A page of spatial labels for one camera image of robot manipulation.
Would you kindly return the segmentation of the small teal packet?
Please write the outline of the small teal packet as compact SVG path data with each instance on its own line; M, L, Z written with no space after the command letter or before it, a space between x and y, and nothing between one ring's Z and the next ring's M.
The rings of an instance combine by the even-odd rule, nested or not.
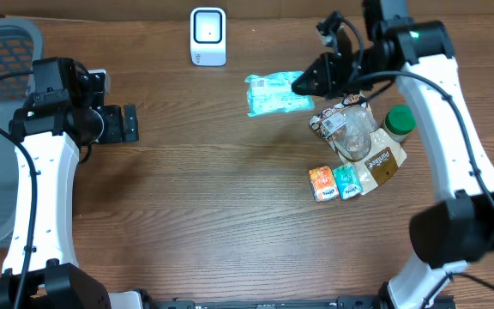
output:
M356 197L363 192L356 169L351 163L335 168L332 173L343 200Z

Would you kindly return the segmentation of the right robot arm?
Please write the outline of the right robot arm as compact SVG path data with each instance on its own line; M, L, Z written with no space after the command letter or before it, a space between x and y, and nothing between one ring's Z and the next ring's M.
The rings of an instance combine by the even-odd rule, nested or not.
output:
M366 35L344 33L333 12L317 24L328 51L297 79L296 94L334 99L392 81L410 107L431 168L436 203L409 225L413 254L365 308L451 308L457 276L494 251L494 166L461 91L455 48L440 21L417 22L403 1L365 1Z

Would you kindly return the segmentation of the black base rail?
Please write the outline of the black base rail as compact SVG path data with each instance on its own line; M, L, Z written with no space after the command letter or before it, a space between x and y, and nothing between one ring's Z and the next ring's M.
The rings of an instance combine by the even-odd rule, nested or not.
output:
M193 300L155 301L139 291L109 293L104 308L153 309L377 309L389 308L376 296L340 296L335 300L268 300L195 303Z

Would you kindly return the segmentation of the teal tissue pack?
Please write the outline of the teal tissue pack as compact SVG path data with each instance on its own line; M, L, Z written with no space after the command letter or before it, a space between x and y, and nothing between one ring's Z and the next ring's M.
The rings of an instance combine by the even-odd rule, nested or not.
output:
M292 83L302 74L302 71L284 71L267 76L247 76L244 82L249 85L246 93L250 108L248 116L313 110L315 103L310 96L292 91Z

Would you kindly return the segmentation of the orange snack packet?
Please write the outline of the orange snack packet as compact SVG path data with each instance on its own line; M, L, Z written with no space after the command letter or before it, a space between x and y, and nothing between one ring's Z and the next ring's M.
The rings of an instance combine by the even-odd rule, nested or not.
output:
M310 169L309 179L316 202L334 200L340 195L330 167L324 166Z

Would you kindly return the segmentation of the green lid jar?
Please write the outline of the green lid jar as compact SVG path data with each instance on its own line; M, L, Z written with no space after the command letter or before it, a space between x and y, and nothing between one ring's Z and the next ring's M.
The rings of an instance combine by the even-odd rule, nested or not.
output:
M407 105L394 106L382 122L382 128L398 143L404 142L415 127L415 119Z

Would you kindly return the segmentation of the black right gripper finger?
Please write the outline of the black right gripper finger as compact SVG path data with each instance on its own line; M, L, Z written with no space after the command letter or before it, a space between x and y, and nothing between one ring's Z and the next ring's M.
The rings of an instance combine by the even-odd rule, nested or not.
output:
M301 83L300 76L292 83L292 91L298 95L324 97L328 93L328 78L325 84Z
M301 83L325 84L327 82L327 60L325 55L317 58L300 76Z

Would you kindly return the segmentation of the brown white snack pouch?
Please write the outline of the brown white snack pouch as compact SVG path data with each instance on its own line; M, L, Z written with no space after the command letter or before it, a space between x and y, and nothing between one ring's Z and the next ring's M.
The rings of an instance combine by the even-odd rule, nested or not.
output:
M363 94L347 95L313 116L309 126L338 155L337 167L355 167L363 187L360 195L386 183L407 158L401 144L377 124Z

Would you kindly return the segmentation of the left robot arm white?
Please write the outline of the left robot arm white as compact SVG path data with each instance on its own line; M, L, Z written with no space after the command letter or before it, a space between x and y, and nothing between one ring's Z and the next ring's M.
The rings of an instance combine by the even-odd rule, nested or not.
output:
M81 270L72 237L80 150L105 132L99 112L69 99L15 111L15 226L0 277L0 308L142 308L141 293L110 293Z

